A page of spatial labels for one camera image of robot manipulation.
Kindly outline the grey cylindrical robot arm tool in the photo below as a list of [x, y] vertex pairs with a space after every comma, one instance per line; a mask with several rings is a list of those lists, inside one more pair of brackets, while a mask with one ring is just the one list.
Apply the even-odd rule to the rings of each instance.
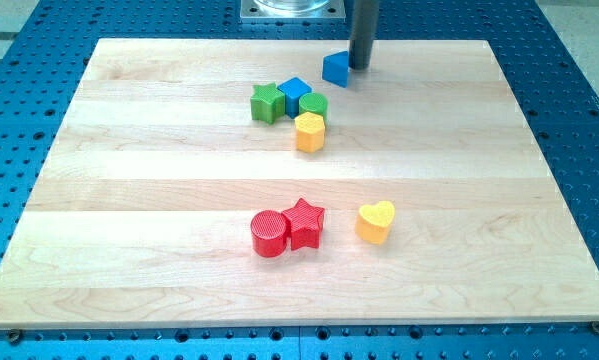
[[371, 61], [379, 19], [379, 0], [355, 0], [349, 37], [349, 67], [365, 71]]

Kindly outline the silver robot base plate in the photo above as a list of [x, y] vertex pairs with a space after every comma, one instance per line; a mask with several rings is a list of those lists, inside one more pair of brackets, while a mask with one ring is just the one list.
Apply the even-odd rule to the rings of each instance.
[[240, 0], [241, 19], [299, 20], [345, 19], [344, 0]]

